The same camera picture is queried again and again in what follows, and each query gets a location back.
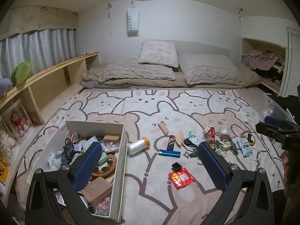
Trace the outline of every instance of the wall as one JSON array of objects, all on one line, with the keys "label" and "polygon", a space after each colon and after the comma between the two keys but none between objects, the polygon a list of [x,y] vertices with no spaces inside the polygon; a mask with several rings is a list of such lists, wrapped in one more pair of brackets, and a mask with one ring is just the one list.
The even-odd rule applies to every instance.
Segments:
[{"label": "wall", "polygon": [[287,27],[299,29],[297,22],[273,17],[242,17],[242,37],[264,40],[287,47]]},{"label": "wall", "polygon": [[229,49],[231,59],[239,61],[241,24],[236,15],[190,0],[136,1],[139,33],[129,37],[127,11],[131,1],[111,2],[110,19],[107,3],[80,12],[75,34],[77,53],[99,51],[100,61],[108,57],[110,62],[138,57],[146,39],[183,40]]}]

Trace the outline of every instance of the open storage box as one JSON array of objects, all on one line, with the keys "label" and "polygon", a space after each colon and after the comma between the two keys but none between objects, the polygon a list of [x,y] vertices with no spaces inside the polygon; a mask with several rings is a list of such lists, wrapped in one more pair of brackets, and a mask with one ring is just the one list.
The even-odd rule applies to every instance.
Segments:
[{"label": "open storage box", "polygon": [[46,171],[48,164],[47,160],[51,153],[54,151],[62,150],[65,144],[65,138],[67,132],[70,130],[71,133],[77,132],[79,136],[87,137],[93,135],[118,135],[120,136],[120,149],[115,154],[117,157],[117,165],[115,168],[115,177],[112,184],[112,194],[110,202],[110,210],[107,216],[93,215],[96,218],[112,220],[116,222],[121,221],[121,210],[122,210],[122,196],[123,196],[123,185],[124,175],[126,166],[126,155],[127,155],[127,139],[124,130],[124,124],[120,123],[99,123],[99,122],[79,122],[79,121],[66,121],[59,129],[55,132],[53,137],[50,139],[39,158],[37,159],[32,171],[27,179],[28,183],[31,183],[34,171],[37,168],[42,168]]}]

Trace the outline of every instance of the black square object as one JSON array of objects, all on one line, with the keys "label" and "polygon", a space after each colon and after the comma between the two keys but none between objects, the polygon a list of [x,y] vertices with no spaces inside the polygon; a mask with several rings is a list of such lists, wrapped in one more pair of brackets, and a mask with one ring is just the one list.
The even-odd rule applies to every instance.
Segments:
[{"label": "black square object", "polygon": [[174,164],[172,164],[172,170],[174,172],[180,170],[181,168],[182,168],[182,166],[178,162],[175,162]]}]

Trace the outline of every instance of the red packet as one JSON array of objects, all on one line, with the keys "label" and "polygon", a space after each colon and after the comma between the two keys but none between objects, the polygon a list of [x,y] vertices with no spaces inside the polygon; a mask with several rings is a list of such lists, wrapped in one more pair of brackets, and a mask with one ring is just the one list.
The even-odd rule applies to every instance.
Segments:
[{"label": "red packet", "polygon": [[177,172],[169,173],[169,177],[176,189],[183,188],[194,182],[194,177],[187,171],[187,169],[185,169],[185,167]]}]

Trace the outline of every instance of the curtain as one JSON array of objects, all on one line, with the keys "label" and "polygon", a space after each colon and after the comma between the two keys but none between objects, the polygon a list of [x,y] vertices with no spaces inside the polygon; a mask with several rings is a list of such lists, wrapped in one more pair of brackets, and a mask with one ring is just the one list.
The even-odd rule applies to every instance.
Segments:
[{"label": "curtain", "polygon": [[0,41],[0,78],[10,78],[23,61],[34,63],[34,73],[76,57],[75,30],[33,31]]}]

